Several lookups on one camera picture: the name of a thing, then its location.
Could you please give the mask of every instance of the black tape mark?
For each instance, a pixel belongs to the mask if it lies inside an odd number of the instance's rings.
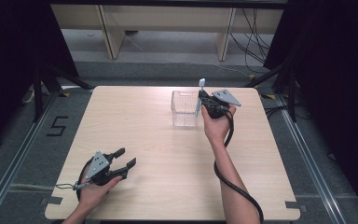
[[[47,136],[48,137],[57,137],[57,136],[62,136],[63,130],[65,130],[66,126],[62,126],[62,125],[55,125],[55,123],[57,122],[58,119],[68,119],[69,117],[67,116],[57,116],[54,119],[53,124],[51,125],[51,128],[61,128],[60,133],[48,133]]]
[[[300,208],[297,202],[284,202],[286,208]]]
[[[60,197],[53,197],[53,196],[51,196],[51,197],[48,199],[48,203],[61,204],[61,202],[62,202],[62,198],[60,198]]]

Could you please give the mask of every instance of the fingers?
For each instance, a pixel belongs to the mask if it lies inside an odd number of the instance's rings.
[[[211,117],[208,114],[208,110],[206,109],[205,105],[201,106],[201,115],[204,119],[211,119]]]
[[[120,180],[122,180],[123,177],[120,176],[116,176],[115,178],[111,179],[109,182],[107,182],[105,185],[103,185],[104,188],[106,188],[107,190],[112,189],[116,184],[118,184],[118,182],[120,182]]]
[[[228,111],[231,112],[232,115],[235,114],[235,111],[237,111],[237,107],[232,104],[228,104]]]
[[[235,111],[237,111],[237,107],[232,104],[228,104],[228,111],[231,112],[232,115],[235,114]],[[208,114],[208,110],[206,109],[205,105],[201,106],[201,114],[204,119],[211,119],[211,117]]]

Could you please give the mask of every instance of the person's left hand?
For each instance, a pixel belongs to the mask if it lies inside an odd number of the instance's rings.
[[[90,166],[85,169],[81,183],[86,182],[85,175],[89,168]],[[121,179],[121,176],[117,176],[103,186],[98,186],[95,184],[90,184],[86,186],[81,190],[79,205],[84,206],[90,210],[94,209],[96,206],[98,206],[98,204],[100,204],[106,193],[110,189],[112,189],[118,182],[120,182]]]

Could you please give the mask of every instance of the light wood tabletop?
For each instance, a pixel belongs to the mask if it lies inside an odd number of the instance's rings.
[[[74,184],[97,150],[126,153],[113,159],[111,170],[133,158],[137,164],[90,215],[100,220],[224,220],[213,152],[203,131],[172,125],[173,91],[198,87],[97,87],[78,127],[57,184]],[[222,88],[204,88],[208,93]],[[298,209],[287,173],[255,89],[224,88],[240,102],[235,131],[227,147],[249,193],[263,209],[265,220],[296,220]],[[77,206],[71,189],[55,189],[49,219],[67,218]]]

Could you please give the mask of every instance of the forearm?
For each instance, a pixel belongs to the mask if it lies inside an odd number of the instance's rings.
[[[226,147],[223,143],[211,142],[216,166],[220,174],[232,184],[247,192],[240,175],[237,172]],[[259,216],[252,203],[231,189],[225,183],[220,182],[223,207],[228,224],[233,223],[259,223]]]
[[[91,211],[91,208],[78,204],[75,211],[62,224],[81,224]]]

